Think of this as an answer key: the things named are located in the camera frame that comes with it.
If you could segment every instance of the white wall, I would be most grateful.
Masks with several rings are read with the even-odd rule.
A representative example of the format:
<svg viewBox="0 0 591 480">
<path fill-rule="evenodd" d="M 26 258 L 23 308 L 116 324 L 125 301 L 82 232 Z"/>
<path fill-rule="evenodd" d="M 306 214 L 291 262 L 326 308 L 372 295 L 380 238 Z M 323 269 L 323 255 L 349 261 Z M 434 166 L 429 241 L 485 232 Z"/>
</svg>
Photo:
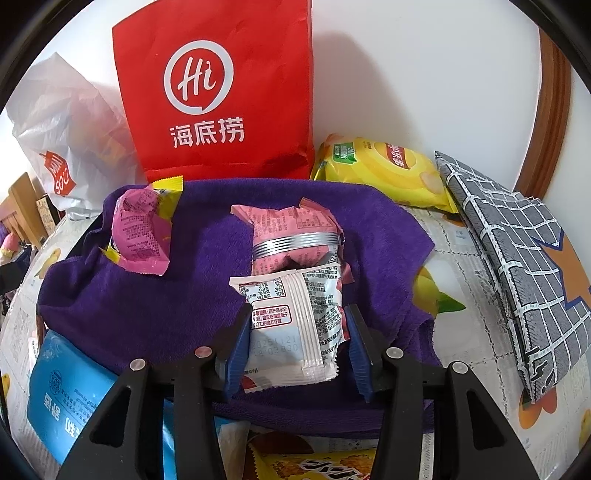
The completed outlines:
<svg viewBox="0 0 591 480">
<path fill-rule="evenodd" d="M 54 51 L 117 85 L 111 27 L 150 0 L 95 0 Z M 540 81 L 537 27 L 508 0 L 313 0 L 314 140 L 331 132 L 441 150 L 512 187 Z M 0 197 L 28 167 L 0 116 Z"/>
<path fill-rule="evenodd" d="M 591 278 L 591 93 L 573 70 L 566 137 L 544 201 Z"/>
</svg>

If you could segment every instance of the red paper bag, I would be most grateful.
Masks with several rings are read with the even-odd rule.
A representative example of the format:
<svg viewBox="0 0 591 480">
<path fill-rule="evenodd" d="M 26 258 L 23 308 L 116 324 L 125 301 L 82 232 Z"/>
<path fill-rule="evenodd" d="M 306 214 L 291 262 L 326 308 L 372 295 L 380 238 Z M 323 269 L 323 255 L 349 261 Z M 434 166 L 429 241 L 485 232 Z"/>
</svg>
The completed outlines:
<svg viewBox="0 0 591 480">
<path fill-rule="evenodd" d="M 113 49 L 148 181 L 309 177 L 310 0 L 158 0 Z"/>
</svg>

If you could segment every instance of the white snack package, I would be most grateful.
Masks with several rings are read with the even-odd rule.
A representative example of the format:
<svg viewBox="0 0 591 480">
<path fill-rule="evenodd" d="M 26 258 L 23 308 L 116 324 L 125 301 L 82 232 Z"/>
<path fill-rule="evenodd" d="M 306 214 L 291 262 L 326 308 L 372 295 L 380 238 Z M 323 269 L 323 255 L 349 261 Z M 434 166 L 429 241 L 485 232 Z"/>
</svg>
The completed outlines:
<svg viewBox="0 0 591 480">
<path fill-rule="evenodd" d="M 232 277 L 230 286 L 253 307 L 246 393 L 336 377 L 337 347 L 348 339 L 339 263 Z"/>
</svg>

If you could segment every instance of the hi logo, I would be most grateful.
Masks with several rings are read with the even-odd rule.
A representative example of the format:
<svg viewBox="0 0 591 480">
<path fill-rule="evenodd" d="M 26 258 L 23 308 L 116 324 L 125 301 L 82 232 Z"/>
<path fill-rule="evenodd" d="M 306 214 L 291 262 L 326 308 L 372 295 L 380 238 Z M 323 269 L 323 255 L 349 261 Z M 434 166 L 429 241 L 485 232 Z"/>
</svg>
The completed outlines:
<svg viewBox="0 0 591 480">
<path fill-rule="evenodd" d="M 196 40 L 180 47 L 164 70 L 168 101 L 182 113 L 203 115 L 218 107 L 234 80 L 234 65 L 221 45 Z"/>
</svg>

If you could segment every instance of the yellow chip bag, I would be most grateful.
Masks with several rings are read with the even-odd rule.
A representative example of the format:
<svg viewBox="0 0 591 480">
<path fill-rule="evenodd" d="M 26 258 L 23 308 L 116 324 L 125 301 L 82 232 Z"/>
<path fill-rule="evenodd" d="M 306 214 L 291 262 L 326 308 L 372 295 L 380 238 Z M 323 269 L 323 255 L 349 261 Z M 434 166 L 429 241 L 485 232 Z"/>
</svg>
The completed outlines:
<svg viewBox="0 0 591 480">
<path fill-rule="evenodd" d="M 320 146 L 310 179 L 371 185 L 402 205 L 457 213 L 433 162 L 388 143 L 329 135 Z"/>
<path fill-rule="evenodd" d="M 375 457 L 375 449 L 262 455 L 249 447 L 258 480 L 368 480 Z"/>
</svg>

